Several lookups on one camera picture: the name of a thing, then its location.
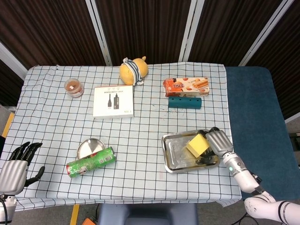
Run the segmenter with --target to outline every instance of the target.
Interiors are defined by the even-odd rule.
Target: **blue cushion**
[[[235,152],[277,200],[300,198],[300,171],[269,70],[226,67]],[[242,193],[243,199],[250,195]]]

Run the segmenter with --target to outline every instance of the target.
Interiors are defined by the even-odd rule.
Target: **soda can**
[[[68,163],[67,174],[71,178],[78,175],[83,175],[88,171],[115,162],[116,159],[117,158],[112,147],[109,147],[79,160]]]

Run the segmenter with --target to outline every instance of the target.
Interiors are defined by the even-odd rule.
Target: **black cable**
[[[2,205],[3,205],[3,208],[4,208],[4,214],[5,214],[5,225],[8,225],[8,211],[7,211],[7,209],[6,209],[6,205],[5,205],[5,203],[4,203],[4,201],[3,201],[3,199],[2,199],[2,198],[0,198],[0,202],[2,203]]]
[[[100,203],[98,203],[97,208],[96,208],[96,215],[95,215],[96,222],[98,222],[98,218],[97,218],[97,215],[98,215],[98,214],[97,214],[97,211],[98,211],[99,205],[100,205]]]
[[[244,218],[251,218],[251,219],[253,219],[253,220],[256,222],[257,225],[259,225],[258,222],[257,222],[257,220],[254,219],[254,218],[251,217],[251,216],[248,216],[247,213],[245,213],[239,220],[235,221],[234,223],[232,223],[232,224],[230,224],[230,225],[235,225],[235,224],[237,224],[237,223],[239,223],[239,225],[240,225],[241,221],[242,221]]]

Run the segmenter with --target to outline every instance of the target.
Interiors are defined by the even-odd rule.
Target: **yellow sponge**
[[[207,140],[202,135],[196,135],[188,144],[187,149],[198,158],[210,147]]]

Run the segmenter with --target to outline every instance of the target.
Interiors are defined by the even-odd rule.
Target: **metal bowl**
[[[104,143],[96,138],[90,138],[82,142],[77,149],[77,159],[89,156],[95,152],[106,149]]]

